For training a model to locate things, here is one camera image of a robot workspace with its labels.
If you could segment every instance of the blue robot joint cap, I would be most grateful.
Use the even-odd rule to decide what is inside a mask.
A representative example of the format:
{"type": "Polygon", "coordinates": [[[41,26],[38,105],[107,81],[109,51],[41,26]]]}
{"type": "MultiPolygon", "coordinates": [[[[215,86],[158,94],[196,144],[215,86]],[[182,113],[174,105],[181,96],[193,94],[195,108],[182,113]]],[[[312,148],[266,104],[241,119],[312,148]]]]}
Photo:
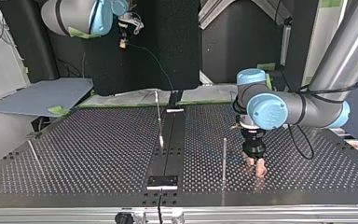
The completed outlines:
{"type": "Polygon", "coordinates": [[[266,81],[266,72],[258,68],[249,68],[237,74],[237,85],[266,81]]]}
{"type": "Polygon", "coordinates": [[[252,97],[246,109],[255,125],[264,130],[281,127],[289,116],[286,102],[271,93],[261,93],[252,97]]]}

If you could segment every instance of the perforated metal table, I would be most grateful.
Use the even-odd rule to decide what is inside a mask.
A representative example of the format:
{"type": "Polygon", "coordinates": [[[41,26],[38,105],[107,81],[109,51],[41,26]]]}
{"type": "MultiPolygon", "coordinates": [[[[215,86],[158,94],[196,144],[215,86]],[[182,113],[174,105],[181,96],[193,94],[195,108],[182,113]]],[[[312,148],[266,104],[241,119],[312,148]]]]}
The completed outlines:
{"type": "MultiPolygon", "coordinates": [[[[0,161],[0,222],[115,223],[123,211],[137,223],[358,222],[358,151],[305,128],[315,148],[307,161],[281,128],[266,135],[268,173],[256,179],[234,124],[228,104],[185,105],[163,114],[160,148],[155,107],[77,109],[34,141],[38,159],[24,144],[0,161]],[[178,190],[146,189],[148,177],[165,175],[178,176],[178,190]]],[[[294,136],[307,151],[297,129],[294,136]]]]}

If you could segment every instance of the metal rod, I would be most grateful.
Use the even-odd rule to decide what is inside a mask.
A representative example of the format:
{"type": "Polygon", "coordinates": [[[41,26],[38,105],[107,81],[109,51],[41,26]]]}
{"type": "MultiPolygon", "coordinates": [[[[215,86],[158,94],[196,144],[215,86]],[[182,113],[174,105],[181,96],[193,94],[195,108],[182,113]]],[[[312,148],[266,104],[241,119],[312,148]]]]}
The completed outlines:
{"type": "Polygon", "coordinates": [[[223,139],[223,188],[226,187],[227,139],[223,139]]]}
{"type": "MultiPolygon", "coordinates": [[[[352,1],[310,83],[311,91],[347,88],[358,81],[358,0],[352,1]]],[[[349,92],[319,96],[343,101],[349,92]]]]}
{"type": "Polygon", "coordinates": [[[39,158],[37,158],[36,151],[34,150],[34,144],[31,139],[28,139],[28,145],[30,145],[32,153],[34,154],[34,158],[37,160],[37,162],[39,162],[39,158]]]}
{"type": "Polygon", "coordinates": [[[157,104],[157,113],[158,113],[158,127],[159,127],[159,134],[158,134],[158,140],[159,144],[161,146],[161,150],[164,147],[164,138],[162,137],[162,123],[161,123],[161,113],[159,110],[159,98],[158,98],[158,91],[155,90],[155,96],[156,96],[156,104],[157,104]]]}

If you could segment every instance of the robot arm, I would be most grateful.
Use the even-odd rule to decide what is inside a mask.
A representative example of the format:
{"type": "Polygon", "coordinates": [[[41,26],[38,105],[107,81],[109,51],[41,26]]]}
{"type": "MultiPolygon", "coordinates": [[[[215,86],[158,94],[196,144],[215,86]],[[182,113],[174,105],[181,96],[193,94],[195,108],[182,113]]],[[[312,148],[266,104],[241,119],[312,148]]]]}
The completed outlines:
{"type": "Polygon", "coordinates": [[[48,0],[42,7],[46,26],[58,35],[88,37],[106,35],[118,17],[122,23],[144,27],[129,11],[131,0],[48,0]]]}
{"type": "Polygon", "coordinates": [[[241,126],[272,130],[283,124],[336,128],[349,119],[345,101],[358,85],[358,1],[339,26],[313,80],[305,92],[271,91],[259,69],[241,71],[237,76],[241,126]]]}

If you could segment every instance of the small object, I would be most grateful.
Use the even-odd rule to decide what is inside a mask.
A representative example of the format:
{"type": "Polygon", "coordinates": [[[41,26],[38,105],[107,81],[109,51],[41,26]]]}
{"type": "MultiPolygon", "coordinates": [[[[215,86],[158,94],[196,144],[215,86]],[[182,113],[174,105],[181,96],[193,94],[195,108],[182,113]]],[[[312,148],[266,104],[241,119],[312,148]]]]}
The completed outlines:
{"type": "Polygon", "coordinates": [[[150,176],[147,180],[147,190],[178,189],[177,175],[150,176]]]}
{"type": "Polygon", "coordinates": [[[119,213],[115,217],[117,224],[132,224],[134,222],[133,217],[129,213],[119,213]]]}
{"type": "Polygon", "coordinates": [[[248,164],[249,166],[255,165],[255,159],[247,157],[246,158],[246,164],[248,164]]]}
{"type": "Polygon", "coordinates": [[[258,159],[255,165],[255,176],[264,177],[267,173],[267,168],[264,159],[258,159]]]}

